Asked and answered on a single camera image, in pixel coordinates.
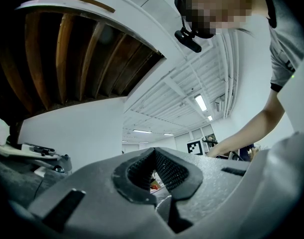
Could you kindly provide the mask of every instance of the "white ceiling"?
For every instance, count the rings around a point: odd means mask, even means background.
[[[124,114],[123,140],[129,143],[153,142],[166,138],[164,133],[177,136],[208,125],[209,115],[214,120],[223,117],[223,113],[216,112],[214,106],[215,99],[225,94],[222,66],[222,57],[225,54],[222,54],[216,37],[211,40],[196,38],[203,50],[199,56],[174,37],[175,31],[182,27],[180,16],[173,8],[174,0],[131,1],[149,13],[173,36],[192,66],[185,63],[168,68],[170,73],[165,78],[155,82],[146,93],[142,93]],[[197,94],[202,94],[205,99],[208,109],[204,112],[194,99]],[[133,132],[134,129],[153,133],[137,133]]]

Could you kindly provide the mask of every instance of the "ceiling light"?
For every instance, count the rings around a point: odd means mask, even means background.
[[[207,110],[205,102],[204,102],[203,97],[202,97],[201,94],[198,94],[194,98],[197,101],[198,105],[201,107],[202,112],[205,111],[205,110]]]
[[[143,131],[143,130],[133,130],[133,132],[138,132],[138,133],[152,133],[151,131]]]

